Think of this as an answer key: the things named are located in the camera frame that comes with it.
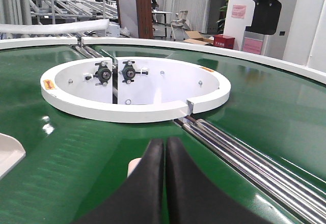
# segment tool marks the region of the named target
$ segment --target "wooden pillar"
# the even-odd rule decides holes
[[[136,0],[139,38],[153,39],[151,0]]]

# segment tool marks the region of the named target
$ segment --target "desk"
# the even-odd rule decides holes
[[[165,26],[165,36],[155,36],[155,37],[167,37],[167,14],[173,14],[171,12],[165,12],[165,11],[156,11],[156,10],[152,10],[152,14],[162,14],[164,15],[164,26]]]

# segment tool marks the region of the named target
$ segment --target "cardboard box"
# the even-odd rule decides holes
[[[184,42],[213,46],[214,40],[204,38],[198,31],[188,31],[186,34],[189,36],[189,39],[184,40]]]
[[[228,49],[233,49],[234,46],[234,37],[225,36],[223,34],[214,36],[214,46],[223,47]]]

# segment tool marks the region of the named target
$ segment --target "red box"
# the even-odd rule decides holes
[[[234,39],[234,37],[228,37],[223,34],[215,35],[213,45],[215,47],[233,49]]]

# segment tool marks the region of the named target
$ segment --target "orange warning label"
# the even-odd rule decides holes
[[[56,87],[54,86],[54,84],[51,80],[44,80],[43,83],[44,83],[45,89],[47,89],[47,90],[56,89]]]
[[[214,72],[214,70],[211,70],[211,69],[209,69],[209,68],[207,68],[207,67],[200,67],[201,69],[204,69],[204,70],[207,70],[207,71],[209,71],[209,72]]]

